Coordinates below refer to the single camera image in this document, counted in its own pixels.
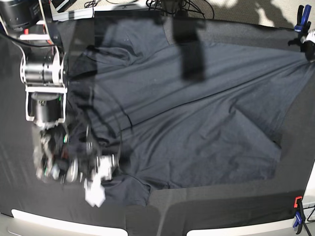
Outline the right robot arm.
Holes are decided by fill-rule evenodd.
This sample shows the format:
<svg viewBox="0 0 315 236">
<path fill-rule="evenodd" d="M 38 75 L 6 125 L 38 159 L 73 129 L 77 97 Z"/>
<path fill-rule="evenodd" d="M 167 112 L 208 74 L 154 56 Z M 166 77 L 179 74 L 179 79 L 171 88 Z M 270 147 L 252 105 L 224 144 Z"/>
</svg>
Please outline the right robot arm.
<svg viewBox="0 0 315 236">
<path fill-rule="evenodd" d="M 26 120 L 34 124 L 33 161 L 42 181 L 82 182 L 85 200 L 100 207 L 103 181 L 112 179 L 118 154 L 104 155 L 85 118 L 66 108 L 68 57 L 47 0 L 3 0 L 2 37 L 22 52 Z"/>
</svg>

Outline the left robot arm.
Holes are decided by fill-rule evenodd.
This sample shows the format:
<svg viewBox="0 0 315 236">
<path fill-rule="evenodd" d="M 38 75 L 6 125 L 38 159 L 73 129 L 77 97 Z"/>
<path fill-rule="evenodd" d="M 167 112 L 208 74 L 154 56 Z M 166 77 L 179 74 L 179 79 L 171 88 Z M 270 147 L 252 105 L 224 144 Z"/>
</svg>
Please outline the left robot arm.
<svg viewBox="0 0 315 236">
<path fill-rule="evenodd" d="M 298 37 L 288 41 L 288 46 L 297 45 L 300 52 L 305 54 L 308 62 L 315 61 L 315 30 L 309 30 L 308 33 L 299 33 Z"/>
</svg>

